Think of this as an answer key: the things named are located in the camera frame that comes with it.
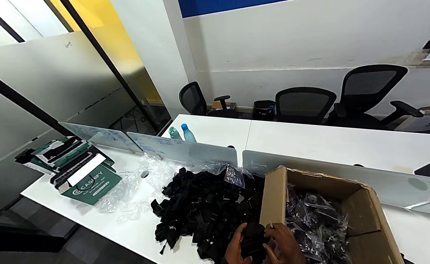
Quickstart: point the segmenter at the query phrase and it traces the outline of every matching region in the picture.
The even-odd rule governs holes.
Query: open cardboard box
[[[296,190],[314,190],[341,201],[342,213],[348,215],[353,264],[404,264],[375,191],[358,181],[280,166],[265,176],[262,225],[285,224],[287,181]]]

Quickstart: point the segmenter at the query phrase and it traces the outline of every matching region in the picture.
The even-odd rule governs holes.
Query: blue wall stripe
[[[286,0],[179,0],[183,17],[205,15]]]

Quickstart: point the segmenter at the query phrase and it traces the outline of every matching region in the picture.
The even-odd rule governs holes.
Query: chair armrest
[[[334,112],[338,117],[346,117],[347,111],[345,110],[345,105],[342,103],[334,104]]]
[[[420,112],[417,108],[404,103],[403,101],[392,101],[390,102],[396,110],[405,113],[405,115],[411,115],[412,117],[423,117],[422,112]]]
[[[217,97],[217,98],[213,99],[213,101],[228,100],[228,99],[230,99],[230,98],[231,98],[231,96],[229,96],[229,95],[224,95],[224,96],[220,96],[220,97]]]

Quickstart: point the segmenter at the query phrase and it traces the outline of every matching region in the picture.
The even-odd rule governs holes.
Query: pile of black plastic parts
[[[153,212],[161,217],[155,231],[157,241],[166,240],[172,249],[179,236],[192,235],[201,259],[211,258],[215,264],[222,261],[236,228],[242,223],[259,222],[265,182],[260,176],[232,174],[242,182],[242,188],[227,182],[226,170],[234,171],[229,165],[218,175],[206,171],[194,174],[185,168],[179,171],[162,191],[170,199],[160,204],[156,200],[152,202]],[[248,225],[249,233],[263,237],[264,227],[257,224],[260,230],[255,225]],[[256,256],[253,256],[254,263],[261,263],[265,258],[260,240],[253,245],[246,237],[244,242]]]
[[[295,192],[288,184],[287,226],[308,264],[350,264],[346,231],[348,221],[340,203],[319,194]]]

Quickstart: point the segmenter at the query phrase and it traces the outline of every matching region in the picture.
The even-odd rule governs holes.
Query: blue water bottle
[[[187,128],[187,125],[186,124],[182,124],[181,125],[181,128],[183,129],[183,132],[184,132],[184,138],[185,138],[185,140],[186,141],[190,141],[190,142],[197,142],[196,140],[195,140],[195,136],[194,136],[194,134],[192,134],[192,132],[190,132],[190,130]]]

